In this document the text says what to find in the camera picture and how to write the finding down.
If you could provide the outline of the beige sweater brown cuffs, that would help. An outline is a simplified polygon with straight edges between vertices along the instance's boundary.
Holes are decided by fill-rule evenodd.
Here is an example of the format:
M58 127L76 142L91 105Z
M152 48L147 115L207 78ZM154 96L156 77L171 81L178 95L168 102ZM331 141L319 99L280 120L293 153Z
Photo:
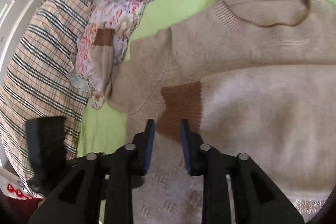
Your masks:
M130 44L105 102L131 139L149 118L150 173L136 223L199 223L202 179L187 175L183 119L222 153L245 152L291 201L323 203L335 186L335 5L216 0Z

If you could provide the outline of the green bed sheet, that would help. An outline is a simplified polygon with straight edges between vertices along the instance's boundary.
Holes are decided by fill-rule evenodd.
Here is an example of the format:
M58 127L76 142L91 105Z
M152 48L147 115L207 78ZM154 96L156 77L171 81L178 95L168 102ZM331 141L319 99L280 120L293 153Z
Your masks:
M141 22L131 41L155 34L174 23L209 7L215 0L155 0L144 9ZM121 147L126 135L126 116L107 105L95 110L87 105L82 117L77 146L78 156L90 152L113 153Z

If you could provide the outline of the plaid checked blanket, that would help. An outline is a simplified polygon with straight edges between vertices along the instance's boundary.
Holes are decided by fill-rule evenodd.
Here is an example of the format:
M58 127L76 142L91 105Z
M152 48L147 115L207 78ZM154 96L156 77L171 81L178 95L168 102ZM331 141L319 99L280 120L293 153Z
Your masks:
M67 157L77 154L88 96L73 86L69 76L91 10L92 0L43 0L7 66L1 86L1 141L23 185L34 174L27 148L27 120L65 117Z

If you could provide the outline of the pastel floral pillow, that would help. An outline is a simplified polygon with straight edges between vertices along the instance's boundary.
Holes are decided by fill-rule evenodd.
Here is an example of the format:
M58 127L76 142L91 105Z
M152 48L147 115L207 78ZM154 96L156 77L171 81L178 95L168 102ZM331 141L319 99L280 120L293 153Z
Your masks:
M77 40L72 85L86 92L100 109L112 88L112 69L123 62L131 33L140 23L148 0L94 0L89 22Z

